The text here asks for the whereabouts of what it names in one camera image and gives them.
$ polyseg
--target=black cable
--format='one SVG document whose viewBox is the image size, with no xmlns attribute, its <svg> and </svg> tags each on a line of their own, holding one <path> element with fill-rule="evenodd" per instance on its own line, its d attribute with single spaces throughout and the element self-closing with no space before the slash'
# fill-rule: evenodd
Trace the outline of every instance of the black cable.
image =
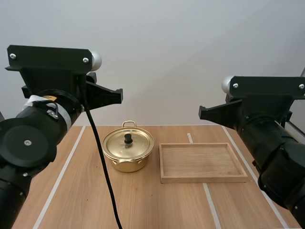
<svg viewBox="0 0 305 229">
<path fill-rule="evenodd" d="M 102 161 L 102 165 L 103 165 L 103 170 L 104 170 L 107 186 L 108 186 L 109 193 L 110 193 L 110 196 L 111 196 L 111 201 L 112 201 L 115 220 L 116 220 L 116 223 L 118 224 L 119 229 L 122 229 L 121 222 L 120 222 L 119 215 L 118 215 L 118 210 L 117 210 L 116 204 L 115 204 L 113 189 L 111 187 L 111 182 L 110 182 L 110 179 L 109 179 L 107 166 L 106 166 L 104 154 L 103 154 L 103 151 L 102 151 L 102 146 L 101 146 L 101 141 L 100 141 L 100 138 L 99 138 L 99 134 L 97 132 L 96 126 L 94 124 L 93 118 L 91 116 L 91 113 L 90 113 L 90 110 L 89 110 L 89 107 L 88 107 L 86 94 L 84 93 L 82 88 L 81 88 L 81 93 L 83 95 L 83 103 L 84 103 L 85 112 L 86 112 L 87 117 L 89 119 L 89 122 L 91 124 L 92 130 L 93 130 L 93 133 L 94 133 L 94 137 L 95 137 L 95 140 L 96 140 L 97 148 L 98 148 L 99 153 L 100 153 L 100 157 L 101 157 L 101 161 Z"/>
</svg>

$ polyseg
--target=screw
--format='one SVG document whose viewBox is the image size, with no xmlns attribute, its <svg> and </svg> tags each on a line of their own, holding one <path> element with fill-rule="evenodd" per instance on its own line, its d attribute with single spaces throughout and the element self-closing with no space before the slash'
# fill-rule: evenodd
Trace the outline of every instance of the screw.
<svg viewBox="0 0 305 229">
<path fill-rule="evenodd" d="M 15 60 L 15 59 L 16 59 L 16 55 L 13 54 L 13 53 L 11 53 L 11 54 L 10 54 L 10 58 L 11 58 L 12 60 Z"/>
<path fill-rule="evenodd" d="M 82 59 L 82 61 L 83 61 L 84 63 L 88 63 L 88 62 L 89 62 L 89 59 L 88 59 L 87 57 L 84 57 L 84 58 Z"/>
<path fill-rule="evenodd" d="M 31 142 L 30 140 L 25 140 L 25 141 L 24 141 L 24 144 L 25 144 L 26 146 L 30 146 L 30 145 L 32 145 L 32 142 Z"/>
</svg>

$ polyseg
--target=pot lid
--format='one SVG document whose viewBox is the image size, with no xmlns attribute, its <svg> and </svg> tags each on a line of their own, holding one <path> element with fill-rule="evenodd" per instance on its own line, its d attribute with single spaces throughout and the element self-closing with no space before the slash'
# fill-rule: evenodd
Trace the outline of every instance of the pot lid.
<svg viewBox="0 0 305 229">
<path fill-rule="evenodd" d="M 125 127 L 126 123 L 134 126 Z M 149 155 L 153 149 L 152 135 L 138 128 L 134 121 L 125 121 L 122 128 L 109 133 L 103 141 L 104 154 L 114 160 L 141 159 Z"/>
</svg>

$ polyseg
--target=black cylinder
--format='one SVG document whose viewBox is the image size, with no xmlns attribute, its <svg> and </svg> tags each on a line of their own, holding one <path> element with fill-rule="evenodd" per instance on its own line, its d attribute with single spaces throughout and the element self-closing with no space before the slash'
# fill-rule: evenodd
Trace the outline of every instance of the black cylinder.
<svg viewBox="0 0 305 229">
<path fill-rule="evenodd" d="M 133 142 L 133 139 L 132 139 L 132 135 L 131 134 L 125 134 L 125 144 L 131 144 Z"/>
</svg>

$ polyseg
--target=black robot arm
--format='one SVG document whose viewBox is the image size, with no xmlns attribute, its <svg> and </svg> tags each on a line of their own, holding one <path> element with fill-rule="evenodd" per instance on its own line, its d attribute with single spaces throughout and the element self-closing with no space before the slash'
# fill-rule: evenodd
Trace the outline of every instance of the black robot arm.
<svg viewBox="0 0 305 229">
<path fill-rule="evenodd" d="M 0 122 L 0 228 L 11 228 L 31 179 L 56 157 L 56 146 L 84 111 L 122 102 L 122 89 L 96 85 L 102 61 L 82 49 L 11 45 L 9 71 L 19 71 L 29 98 L 16 118 Z"/>
<path fill-rule="evenodd" d="M 235 129 L 259 172 L 258 184 L 305 228 L 305 145 L 280 123 L 291 116 L 295 99 L 305 99 L 304 77 L 229 77 L 226 104 L 206 109 L 200 119 Z"/>
</svg>

